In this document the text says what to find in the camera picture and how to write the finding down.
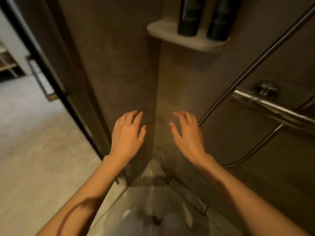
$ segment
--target person's left arm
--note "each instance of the person's left arm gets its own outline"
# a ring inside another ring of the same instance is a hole
[[[112,148],[97,170],[65,205],[46,223],[37,236],[83,236],[87,235],[93,219],[110,186],[136,155],[146,134],[139,125],[143,115],[138,111],[122,115],[115,123],[112,133]]]

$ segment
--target bottle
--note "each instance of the bottle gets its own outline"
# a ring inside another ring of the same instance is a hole
[[[218,0],[207,32],[208,39],[218,41],[227,40],[241,1]]]
[[[181,0],[178,34],[197,35],[205,0]]]

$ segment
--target forearm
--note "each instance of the forearm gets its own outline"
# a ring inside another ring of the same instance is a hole
[[[37,236],[86,235],[112,182],[124,165],[108,155]]]
[[[220,166],[211,156],[206,158],[201,170],[224,192],[253,235],[309,235]]]

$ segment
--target shelf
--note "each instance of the shelf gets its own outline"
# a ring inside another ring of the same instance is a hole
[[[0,46],[0,53],[7,52],[7,49],[4,46]]]
[[[218,52],[223,49],[225,41],[213,41],[206,38],[206,31],[200,29],[193,37],[185,37],[177,33],[177,23],[158,20],[147,26],[150,36],[165,40],[180,46],[203,52]]]
[[[14,67],[17,67],[17,64],[13,63],[13,64],[8,64],[6,66],[3,66],[3,67],[0,67],[0,72],[1,71],[5,71],[5,70],[8,70],[8,69],[12,69]]]

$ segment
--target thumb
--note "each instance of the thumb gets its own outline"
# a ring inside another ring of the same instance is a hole
[[[146,133],[147,133],[147,127],[146,125],[144,125],[141,130],[140,130],[140,133],[139,133],[139,136],[138,136],[138,140],[139,142],[142,144],[143,141],[144,141],[144,137],[146,136]]]
[[[178,144],[179,140],[181,139],[181,135],[179,134],[177,127],[175,126],[174,123],[170,122],[169,126],[171,127],[171,133],[173,135],[174,142]]]

